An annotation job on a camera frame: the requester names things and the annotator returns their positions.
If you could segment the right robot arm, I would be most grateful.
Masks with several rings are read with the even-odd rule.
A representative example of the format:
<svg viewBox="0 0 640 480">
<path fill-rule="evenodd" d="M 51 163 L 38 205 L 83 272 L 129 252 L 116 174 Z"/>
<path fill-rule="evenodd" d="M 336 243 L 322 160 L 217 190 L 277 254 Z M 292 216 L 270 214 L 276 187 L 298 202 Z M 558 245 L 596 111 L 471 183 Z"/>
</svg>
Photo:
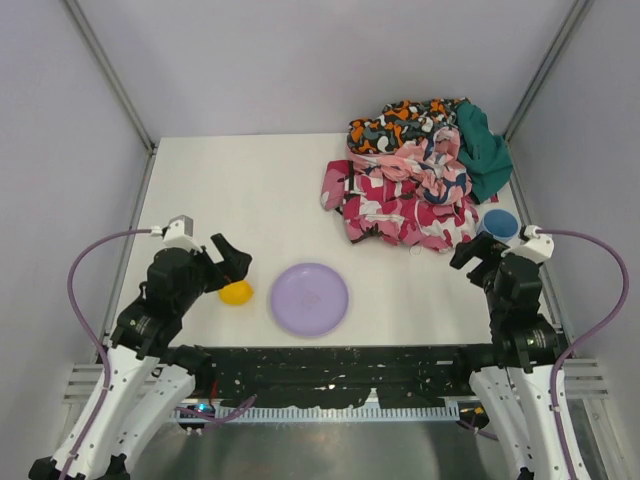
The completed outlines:
<svg viewBox="0 0 640 480">
<path fill-rule="evenodd" d="M 540 268 L 554 241 L 537 226 L 508 246 L 487 232 L 456 246 L 450 265 L 477 265 L 467 279 L 482 289 L 491 343 L 461 353 L 468 383 L 486 412 L 514 479 L 587 479 L 573 428 L 559 334 L 540 311 Z"/>
</svg>

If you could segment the pink red camouflage cloth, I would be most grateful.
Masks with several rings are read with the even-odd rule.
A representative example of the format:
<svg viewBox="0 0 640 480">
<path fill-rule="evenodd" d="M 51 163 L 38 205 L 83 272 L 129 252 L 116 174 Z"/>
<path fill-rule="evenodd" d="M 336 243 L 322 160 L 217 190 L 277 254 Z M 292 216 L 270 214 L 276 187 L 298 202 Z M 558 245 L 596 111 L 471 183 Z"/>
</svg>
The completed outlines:
<svg viewBox="0 0 640 480">
<path fill-rule="evenodd" d="M 467 199 L 434 205 L 421 199 L 410 180 L 394 182 L 358 172 L 350 160 L 328 163 L 320 202 L 337 211 L 353 244 L 377 238 L 390 245 L 447 252 L 470 241 L 479 220 Z"/>
</svg>

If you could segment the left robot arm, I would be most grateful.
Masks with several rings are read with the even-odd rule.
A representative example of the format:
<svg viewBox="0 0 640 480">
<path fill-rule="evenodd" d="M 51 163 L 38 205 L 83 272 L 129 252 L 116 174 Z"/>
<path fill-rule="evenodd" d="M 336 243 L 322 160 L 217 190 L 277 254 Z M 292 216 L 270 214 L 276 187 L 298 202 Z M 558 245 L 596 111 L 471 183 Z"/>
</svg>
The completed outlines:
<svg viewBox="0 0 640 480">
<path fill-rule="evenodd" d="M 118 316 L 103 371 L 73 430 L 58 450 L 36 460 L 31 479 L 127 479 L 159 427 L 194 392 L 214 383 L 211 356 L 197 346 L 170 349 L 188 310 L 203 295 L 246 278 L 250 254 L 221 234 L 215 262 L 187 233 L 149 232 L 163 240 L 139 294 Z"/>
</svg>

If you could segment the light pink navy patterned cloth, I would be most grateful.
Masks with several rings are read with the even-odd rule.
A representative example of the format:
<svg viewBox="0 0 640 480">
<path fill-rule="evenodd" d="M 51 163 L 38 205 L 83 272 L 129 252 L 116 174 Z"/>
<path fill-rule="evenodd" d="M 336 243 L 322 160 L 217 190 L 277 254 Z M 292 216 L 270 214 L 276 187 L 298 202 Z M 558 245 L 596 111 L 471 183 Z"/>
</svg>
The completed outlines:
<svg viewBox="0 0 640 480">
<path fill-rule="evenodd" d="M 472 182 L 458 160 L 459 131 L 442 127 L 420 143 L 405 142 L 394 153 L 358 154 L 349 152 L 354 168 L 372 177 L 396 183 L 411 181 L 421 198 L 433 205 L 453 205 L 471 193 Z"/>
</svg>

